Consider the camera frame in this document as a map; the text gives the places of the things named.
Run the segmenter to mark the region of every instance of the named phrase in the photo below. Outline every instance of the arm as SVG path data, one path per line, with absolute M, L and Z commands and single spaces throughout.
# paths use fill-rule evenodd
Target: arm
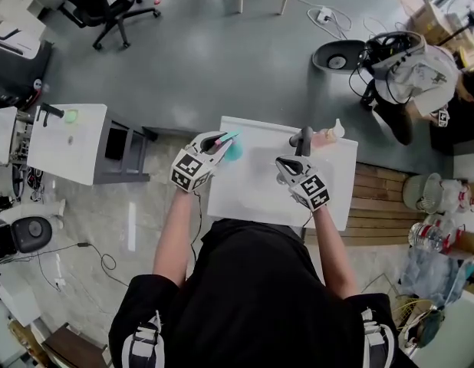
M 153 273 L 169 278 L 177 286 L 186 280 L 191 202 L 191 194 L 176 190 L 153 260 Z
M 463 100 L 470 103 L 474 103 L 474 97 L 471 95 L 470 92 L 467 91 L 466 87 L 464 86 L 463 79 L 464 75 L 461 73 L 457 79 L 456 93 Z
M 354 272 L 343 240 L 337 232 L 328 208 L 322 206 L 313 214 L 326 286 L 341 298 L 358 294 Z
M 426 116 L 421 116 L 421 113 L 418 111 L 418 108 L 416 107 L 416 104 L 414 103 L 414 101 L 410 101 L 409 103 L 407 103 L 406 112 L 407 114 L 410 115 L 411 120 L 424 119 L 424 120 L 431 121 L 435 125 L 438 125 L 438 120 L 435 117 L 433 117 L 431 114 L 427 114 Z

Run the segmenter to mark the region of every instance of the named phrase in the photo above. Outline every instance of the pink bottle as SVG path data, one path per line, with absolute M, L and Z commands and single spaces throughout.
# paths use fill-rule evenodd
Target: pink bottle
M 341 125 L 341 121 L 336 119 L 336 125 L 334 128 L 324 128 L 319 132 L 314 133 L 312 136 L 312 148 L 317 149 L 319 147 L 326 146 L 331 143 L 335 143 L 337 138 L 344 136 L 344 128 Z

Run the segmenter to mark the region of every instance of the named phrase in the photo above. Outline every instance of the wooden floor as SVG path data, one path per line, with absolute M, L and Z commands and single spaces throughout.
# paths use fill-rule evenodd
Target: wooden floor
M 426 217 L 403 203 L 403 184 L 409 177 L 357 163 L 347 227 L 340 232 L 346 245 L 407 244 L 411 226 Z

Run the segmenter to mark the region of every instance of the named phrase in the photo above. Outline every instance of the electrical outlet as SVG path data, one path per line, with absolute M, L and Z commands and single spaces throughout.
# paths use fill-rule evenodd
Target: electrical outlet
M 332 11 L 330 8 L 322 7 L 317 15 L 317 22 L 320 25 L 325 25 L 332 18 Z

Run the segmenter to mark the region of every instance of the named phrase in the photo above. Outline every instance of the black chair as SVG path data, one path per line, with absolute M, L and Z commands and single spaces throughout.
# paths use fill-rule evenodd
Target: black chair
M 100 50 L 102 45 L 100 40 L 112 29 L 115 25 L 120 28 L 121 37 L 123 38 L 123 46 L 128 48 L 126 32 L 124 30 L 123 20 L 138 16 L 147 12 L 152 12 L 156 18 L 160 16 L 160 11 L 155 8 L 145 8 L 129 11 L 135 2 L 141 3 L 142 0 L 116 0 L 112 5 L 109 5 L 107 0 L 68 0 L 75 5 L 73 13 L 69 12 L 64 5 L 61 5 L 59 10 L 79 28 L 95 27 L 104 24 L 104 30 L 99 34 L 93 47 Z

